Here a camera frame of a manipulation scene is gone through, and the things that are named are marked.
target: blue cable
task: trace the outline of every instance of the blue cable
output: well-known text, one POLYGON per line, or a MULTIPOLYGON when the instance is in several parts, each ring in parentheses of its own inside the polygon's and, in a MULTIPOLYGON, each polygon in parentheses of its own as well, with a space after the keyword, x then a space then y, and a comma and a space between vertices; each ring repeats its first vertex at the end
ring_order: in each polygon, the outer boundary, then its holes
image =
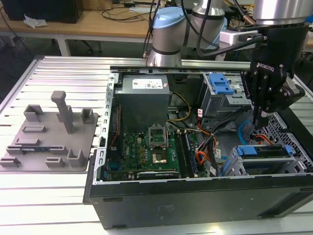
POLYGON ((241 143, 243 143, 243 145, 247 145, 246 141, 244 140, 243 134, 242 134, 242 128, 244 127, 244 125, 246 125, 247 123, 251 123, 251 121, 244 121, 240 127, 238 128, 238 137, 241 141, 241 143))

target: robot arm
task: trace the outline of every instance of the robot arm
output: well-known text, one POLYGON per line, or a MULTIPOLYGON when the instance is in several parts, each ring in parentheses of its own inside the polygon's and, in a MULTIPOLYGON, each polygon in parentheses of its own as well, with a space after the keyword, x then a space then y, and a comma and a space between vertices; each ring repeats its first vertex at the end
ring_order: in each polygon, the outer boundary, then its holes
POLYGON ((230 31, 225 30, 223 0, 200 0, 190 18, 198 34, 188 26, 181 8, 176 8, 176 19, 166 24, 159 22, 170 19, 166 11, 171 10, 160 10, 147 62, 149 66, 181 66, 182 46, 196 47, 200 56, 212 56, 254 44, 250 70, 242 71, 241 78, 246 97, 251 99, 253 124, 260 128, 273 112, 289 107, 305 94, 292 79, 309 29, 305 19, 313 12, 313 0, 255 0, 254 5, 256 24, 230 31), (203 52, 210 46, 205 40, 219 42, 222 49, 203 52))
POLYGON ((251 99, 253 124, 258 128, 268 117, 304 96, 295 85, 294 64, 299 58, 308 33, 305 19, 312 14, 312 0, 255 0, 254 18, 266 40, 256 44, 249 71, 241 78, 246 97, 251 99))
MULTIPOLYGON (((200 0, 193 8, 190 23, 199 32, 207 6, 207 0, 200 0)), ((207 49, 212 42, 218 46, 219 34, 227 28, 224 18, 223 0, 211 0, 209 13, 203 30, 201 48, 207 49)), ((158 10, 153 26, 152 50, 147 60, 148 66, 175 67, 181 66, 180 48, 196 47, 197 34, 188 24, 182 8, 166 7, 158 10)))

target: green circuit board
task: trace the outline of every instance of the green circuit board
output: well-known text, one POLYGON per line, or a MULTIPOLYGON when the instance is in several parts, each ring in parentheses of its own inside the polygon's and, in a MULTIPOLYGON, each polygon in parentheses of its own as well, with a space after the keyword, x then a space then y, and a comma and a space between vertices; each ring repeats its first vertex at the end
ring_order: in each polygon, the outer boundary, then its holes
POLYGON ((174 170, 179 172, 179 164, 176 155, 174 134, 168 133, 168 147, 166 150, 158 149, 157 152, 165 151, 166 163, 154 164, 153 153, 149 148, 149 135, 147 133, 125 133, 123 138, 123 157, 121 165, 123 170, 174 170))
MULTIPOLYGON (((154 134, 154 140, 162 140, 162 133, 154 134)), ((149 146, 149 133, 124 133, 123 148, 118 171, 110 171, 110 180, 129 180, 131 174, 140 171, 176 171, 179 170, 179 158, 177 156, 175 138, 173 132, 167 132, 167 148, 154 148, 149 146), (166 160, 166 162, 156 163, 158 160, 166 160)), ((188 133, 192 150, 195 153, 195 148, 198 146, 197 135, 193 132, 188 133)), ((205 170, 198 172, 199 177, 206 177, 205 170)))

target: wooden table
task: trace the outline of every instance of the wooden table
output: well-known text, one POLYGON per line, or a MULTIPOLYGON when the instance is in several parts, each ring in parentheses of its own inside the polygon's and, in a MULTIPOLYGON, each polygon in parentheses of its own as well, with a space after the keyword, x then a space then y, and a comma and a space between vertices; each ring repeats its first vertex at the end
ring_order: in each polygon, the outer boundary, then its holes
MULTIPOLYGON (((128 8, 118 8, 110 10, 110 13, 117 14, 128 10, 128 8)), ((56 39, 63 56, 70 56, 67 39, 136 43, 144 41, 148 21, 138 17, 136 19, 138 21, 133 23, 117 22, 103 18, 100 13, 100 11, 84 11, 75 24, 47 22, 48 26, 37 28, 31 28, 22 21, 11 21, 7 15, 5 15, 5 19, 19 37, 56 39)), ((136 15, 136 12, 125 12, 117 16, 111 15, 111 17, 121 19, 136 15)), ((149 14, 146 14, 142 17, 148 19, 148 16, 149 14)), ((14 36, 2 18, 0 18, 0 35, 14 36)))

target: aluminum profile table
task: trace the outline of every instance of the aluminum profile table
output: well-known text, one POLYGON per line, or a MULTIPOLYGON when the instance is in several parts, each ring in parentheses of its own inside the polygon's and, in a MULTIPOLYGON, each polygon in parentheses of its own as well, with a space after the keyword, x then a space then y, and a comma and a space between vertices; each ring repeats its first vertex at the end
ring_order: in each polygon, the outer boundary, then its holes
MULTIPOLYGON (((144 65, 141 59, 45 57, 34 60, 0 105, 0 157, 11 143, 25 117, 29 103, 40 104, 44 112, 56 112, 50 101, 54 90, 67 93, 73 111, 93 108, 103 120, 103 104, 110 65, 144 65)), ((249 63, 183 61, 183 66, 247 69, 249 63)), ((306 127, 313 132, 312 94, 292 106, 306 127)), ((99 127, 93 147, 97 147, 99 127)), ((82 204, 87 172, 68 174, 0 174, 0 234, 313 234, 313 203, 283 219, 251 220, 211 224, 165 226, 104 231, 92 206, 82 204)))

